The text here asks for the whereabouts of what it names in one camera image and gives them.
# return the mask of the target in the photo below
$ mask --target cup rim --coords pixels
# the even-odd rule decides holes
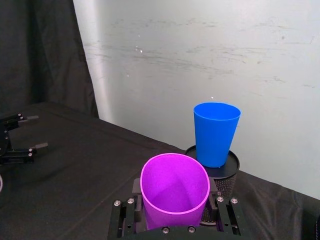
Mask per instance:
[[[142,180],[143,180],[143,176],[144,176],[144,171],[145,171],[145,168],[146,166],[148,165],[149,162],[151,162],[152,160],[154,160],[155,158],[158,158],[160,156],[165,156],[165,155],[179,155],[179,156],[183,156],[185,158],[188,158],[192,161],[194,161],[196,164],[198,164],[200,166],[200,168],[202,169],[202,171],[204,172],[204,175],[206,177],[206,181],[207,181],[207,191],[206,191],[206,194],[205,194],[205,197],[204,199],[197,205],[195,206],[194,208],[188,210],[188,211],[181,211],[181,212],[172,212],[172,211],[166,211],[166,210],[163,210],[155,205],[153,205],[149,200],[148,198],[146,197],[145,195],[145,192],[144,192],[144,189],[142,187]],[[163,153],[163,154],[159,154],[159,155],[156,155],[152,158],[150,158],[143,166],[142,168],[142,171],[141,171],[141,177],[140,177],[140,188],[141,188],[141,193],[142,193],[142,196],[143,196],[143,200],[145,200],[151,207],[153,207],[154,209],[156,209],[157,211],[161,212],[161,213],[164,213],[164,214],[168,214],[168,215],[184,215],[184,214],[189,214],[191,212],[194,212],[195,210],[199,209],[202,205],[204,205],[209,197],[209,193],[210,193],[210,180],[209,180],[209,176],[205,170],[205,168],[195,159],[193,159],[192,157],[190,156],[187,156],[187,155],[184,155],[184,154],[180,154],[180,153]]]
[[[196,107],[200,106],[200,105],[206,105],[206,104],[221,104],[221,105],[227,105],[227,106],[230,106],[230,107],[233,107],[235,109],[237,109],[239,111],[239,114],[235,117],[232,117],[232,118],[225,118],[225,119],[216,119],[216,118],[210,118],[210,117],[206,117],[206,116],[202,116],[200,114],[198,114],[196,112]],[[214,121],[229,121],[229,120],[234,120],[234,119],[237,119],[241,116],[241,111],[239,108],[237,108],[236,106],[234,105],[231,105],[231,104],[228,104],[228,103],[225,103],[225,102],[217,102],[217,101],[206,101],[206,102],[202,102],[202,103],[199,103],[197,104],[194,108],[193,108],[193,112],[195,115],[201,117],[201,118],[204,118],[204,119],[208,119],[208,120],[214,120]]]

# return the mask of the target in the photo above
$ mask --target white wall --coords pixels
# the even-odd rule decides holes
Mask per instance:
[[[240,169],[320,199],[319,0],[74,0],[101,119],[186,149],[242,111]]]

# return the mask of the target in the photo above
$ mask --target table surface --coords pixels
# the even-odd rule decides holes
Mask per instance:
[[[17,110],[39,120],[10,131],[13,147],[49,148],[34,164],[0,166],[0,240],[106,240],[112,202],[130,197],[143,164],[184,153],[62,105]],[[242,171],[233,193],[252,239],[313,239],[320,200]]]

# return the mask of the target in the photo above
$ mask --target black mesh cup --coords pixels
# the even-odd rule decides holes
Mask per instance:
[[[188,148],[185,155],[197,159],[196,146]],[[231,198],[236,183],[237,172],[240,163],[237,156],[229,151],[225,164],[221,167],[203,166],[209,177],[214,179],[218,195],[224,198]]]

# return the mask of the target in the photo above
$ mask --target bolt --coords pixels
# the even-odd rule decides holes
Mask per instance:
[[[128,204],[133,204],[135,202],[135,200],[133,198],[129,198],[127,202],[128,202]]]
[[[162,228],[162,232],[164,234],[168,234],[170,232],[170,229],[167,226],[165,226],[164,228]]]
[[[233,203],[233,204],[237,204],[238,203],[238,199],[236,199],[236,198],[231,198],[231,202]]]
[[[189,233],[194,233],[196,231],[196,229],[193,226],[188,227],[188,232]]]
[[[218,200],[218,202],[223,202],[224,201],[224,198],[222,196],[218,196],[216,199]]]
[[[120,206],[121,201],[120,200],[115,200],[113,205],[115,205],[116,207]]]

